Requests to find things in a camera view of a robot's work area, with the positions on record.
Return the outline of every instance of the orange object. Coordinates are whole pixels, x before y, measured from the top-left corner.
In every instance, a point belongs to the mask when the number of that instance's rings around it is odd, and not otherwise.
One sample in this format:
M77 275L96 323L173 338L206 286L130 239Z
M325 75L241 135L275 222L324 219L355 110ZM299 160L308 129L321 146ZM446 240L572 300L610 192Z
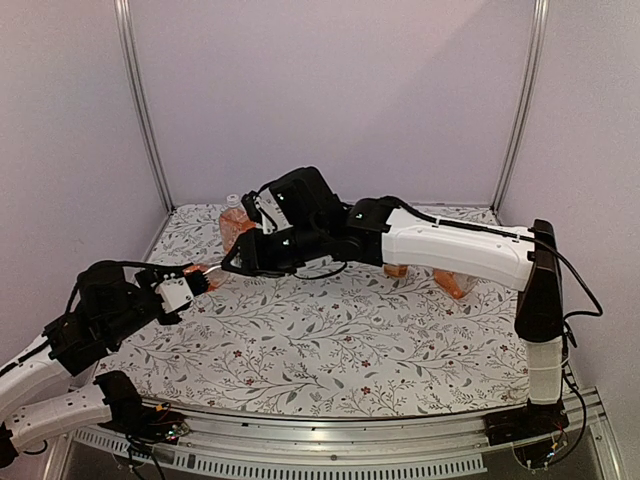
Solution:
M390 265L388 263L384 265L384 273L393 278L404 278L408 272L409 267L407 265Z
M233 244L242 233L256 226L242 208L238 195L229 195L227 205L227 209L220 214L220 234L224 253L231 251Z
M433 278L442 289L456 300L465 297L478 283L476 277L461 273L433 270Z
M211 265L205 265L203 263L198 263L196 265L191 265L183 270L185 275L189 275L193 272L202 272L207 277L209 281L209 288L206 293L213 292L220 288L224 282L229 279L229 272L225 272L221 268L212 268Z

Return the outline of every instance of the ventilation grille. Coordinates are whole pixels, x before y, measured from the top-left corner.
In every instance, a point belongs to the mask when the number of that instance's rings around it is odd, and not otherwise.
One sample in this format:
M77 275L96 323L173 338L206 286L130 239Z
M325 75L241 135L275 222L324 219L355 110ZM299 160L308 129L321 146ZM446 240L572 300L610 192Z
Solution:
M128 455L128 442L116 434L80 429L74 439L109 453ZM141 461L150 461L147 456L134 456ZM487 471L480 454L442 461L365 467L276 466L184 452L175 452L170 462L158 457L159 462L169 468L233 480L422 480L457 478Z

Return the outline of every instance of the bottle cap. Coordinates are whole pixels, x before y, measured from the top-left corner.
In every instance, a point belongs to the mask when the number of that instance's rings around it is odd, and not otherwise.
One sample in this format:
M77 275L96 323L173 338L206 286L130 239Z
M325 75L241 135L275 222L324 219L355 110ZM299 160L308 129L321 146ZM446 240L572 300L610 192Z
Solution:
M230 207L239 207L241 205L240 196L235 193L227 196L227 205Z

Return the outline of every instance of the table surface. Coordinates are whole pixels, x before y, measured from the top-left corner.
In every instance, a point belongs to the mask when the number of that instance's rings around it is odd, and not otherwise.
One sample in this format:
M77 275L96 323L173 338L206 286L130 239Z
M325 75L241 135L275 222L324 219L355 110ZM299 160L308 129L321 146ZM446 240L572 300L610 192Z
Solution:
M495 224L485 208L420 207ZM220 205L178 208L150 261L222 252ZM316 265L317 274L335 268ZM513 332L516 292L481 280L460 301L411 267L395 280L350 265L320 281L232 277L173 327L156 322L104 359L141 394L214 408L311 416L465 412L522 403L526 358Z

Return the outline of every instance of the floral pattern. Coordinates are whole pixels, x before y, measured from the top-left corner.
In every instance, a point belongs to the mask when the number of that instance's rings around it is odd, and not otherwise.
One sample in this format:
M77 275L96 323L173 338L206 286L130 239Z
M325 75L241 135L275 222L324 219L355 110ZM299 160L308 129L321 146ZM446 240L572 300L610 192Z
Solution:
M488 209L421 207L495 223ZM151 261L220 257L218 205L180 207ZM315 262L299 274L335 265ZM480 280L456 301L429 268L405 279L353 264L324 280L230 278L172 327L156 322L106 358L141 394L189 405L313 416L464 412L524 402L516 292Z

